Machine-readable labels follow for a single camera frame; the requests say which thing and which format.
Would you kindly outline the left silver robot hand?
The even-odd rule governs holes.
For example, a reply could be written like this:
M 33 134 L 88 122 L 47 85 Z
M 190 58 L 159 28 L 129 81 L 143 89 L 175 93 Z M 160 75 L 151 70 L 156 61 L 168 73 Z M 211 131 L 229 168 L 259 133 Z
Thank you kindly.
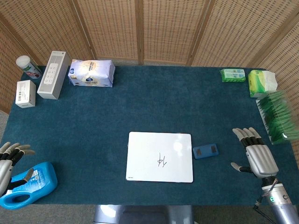
M 26 184 L 34 169 L 31 168 L 21 180 L 12 182 L 12 171 L 17 162 L 25 155 L 34 155 L 35 151 L 30 149 L 30 145 L 21 145 L 20 143 L 11 144 L 6 142 L 0 147 L 0 196 L 21 185 Z

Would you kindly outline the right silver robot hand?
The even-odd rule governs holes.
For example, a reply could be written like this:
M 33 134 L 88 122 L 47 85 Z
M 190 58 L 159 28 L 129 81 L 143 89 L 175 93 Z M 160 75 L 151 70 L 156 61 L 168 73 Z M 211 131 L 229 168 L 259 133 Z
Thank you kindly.
M 234 162 L 231 162 L 231 166 L 239 172 L 253 173 L 259 179 L 276 176 L 278 166 L 259 133 L 252 127 L 233 128 L 232 131 L 245 148 L 249 166 L 240 166 Z

